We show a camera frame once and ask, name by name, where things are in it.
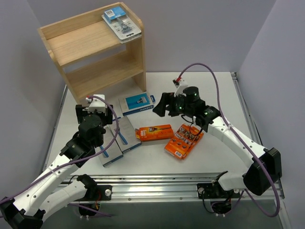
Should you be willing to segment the orange Gillette Fusion box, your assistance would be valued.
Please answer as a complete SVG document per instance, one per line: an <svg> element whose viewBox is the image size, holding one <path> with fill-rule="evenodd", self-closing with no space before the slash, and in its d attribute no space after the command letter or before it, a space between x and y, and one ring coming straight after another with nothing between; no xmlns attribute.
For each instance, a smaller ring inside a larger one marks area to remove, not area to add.
<svg viewBox="0 0 305 229"><path fill-rule="evenodd" d="M170 139L173 137L171 125L155 125L135 129L135 136L141 142Z"/></svg>

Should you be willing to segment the orange razor cartridge pack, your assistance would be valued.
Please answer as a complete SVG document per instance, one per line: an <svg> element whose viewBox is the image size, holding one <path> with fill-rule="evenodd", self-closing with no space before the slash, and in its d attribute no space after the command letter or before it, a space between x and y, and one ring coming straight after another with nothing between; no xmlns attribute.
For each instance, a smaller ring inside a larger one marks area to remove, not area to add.
<svg viewBox="0 0 305 229"><path fill-rule="evenodd" d="M182 124L164 147L165 152L173 157L184 160L200 142L204 133L194 126Z"/></svg>

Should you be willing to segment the Gillette blue razor blister pack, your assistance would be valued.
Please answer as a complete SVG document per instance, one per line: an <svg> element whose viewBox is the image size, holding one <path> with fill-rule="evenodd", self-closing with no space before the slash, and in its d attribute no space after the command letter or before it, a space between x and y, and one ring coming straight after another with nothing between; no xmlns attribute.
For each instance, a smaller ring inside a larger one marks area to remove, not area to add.
<svg viewBox="0 0 305 229"><path fill-rule="evenodd" d="M120 43L131 42L135 39L138 39L142 36L141 29L135 24L123 24L121 27L121 38Z"/></svg>

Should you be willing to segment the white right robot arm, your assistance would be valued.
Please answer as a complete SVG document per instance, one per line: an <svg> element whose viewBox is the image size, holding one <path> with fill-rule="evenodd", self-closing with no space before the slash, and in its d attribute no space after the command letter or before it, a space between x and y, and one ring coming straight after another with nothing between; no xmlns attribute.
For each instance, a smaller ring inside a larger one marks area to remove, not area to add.
<svg viewBox="0 0 305 229"><path fill-rule="evenodd" d="M217 108L207 105L200 98L197 87L187 87L179 95L163 93L153 112L164 117L166 111L171 117L184 115L191 118L203 131L218 138L236 153L247 167L247 172L242 175L226 172L220 176L211 186L217 197L224 196L231 189L244 188L260 196L281 178L280 152L259 145L233 127Z"/></svg>

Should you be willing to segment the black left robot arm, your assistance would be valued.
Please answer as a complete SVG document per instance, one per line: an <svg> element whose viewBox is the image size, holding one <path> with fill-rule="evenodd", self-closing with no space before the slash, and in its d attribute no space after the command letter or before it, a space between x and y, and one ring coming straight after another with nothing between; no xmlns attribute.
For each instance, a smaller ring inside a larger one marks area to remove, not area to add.
<svg viewBox="0 0 305 229"><path fill-rule="evenodd" d="M76 105L78 131L67 142L54 161L27 188L0 202L4 220L13 229L39 229L48 217L79 200L91 200L98 192L97 183L87 174L65 188L55 188L88 160L96 157L96 148L103 145L106 125L112 124L116 113L110 104L95 108Z"/></svg>

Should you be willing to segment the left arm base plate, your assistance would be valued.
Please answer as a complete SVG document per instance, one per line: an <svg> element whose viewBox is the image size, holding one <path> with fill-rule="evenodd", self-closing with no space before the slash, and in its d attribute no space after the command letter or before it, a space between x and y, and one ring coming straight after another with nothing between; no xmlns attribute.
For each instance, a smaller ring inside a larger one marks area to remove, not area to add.
<svg viewBox="0 0 305 229"><path fill-rule="evenodd" d="M112 199L111 185L97 185L86 191L83 201L109 201Z"/></svg>

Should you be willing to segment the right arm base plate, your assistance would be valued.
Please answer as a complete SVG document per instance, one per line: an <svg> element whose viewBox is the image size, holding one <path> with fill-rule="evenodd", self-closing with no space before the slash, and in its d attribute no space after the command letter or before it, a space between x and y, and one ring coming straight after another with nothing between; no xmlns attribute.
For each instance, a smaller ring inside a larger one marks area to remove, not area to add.
<svg viewBox="0 0 305 229"><path fill-rule="evenodd" d="M218 183L198 183L196 186L199 199L227 199L240 197L239 191L237 193L233 190L225 191Z"/></svg>

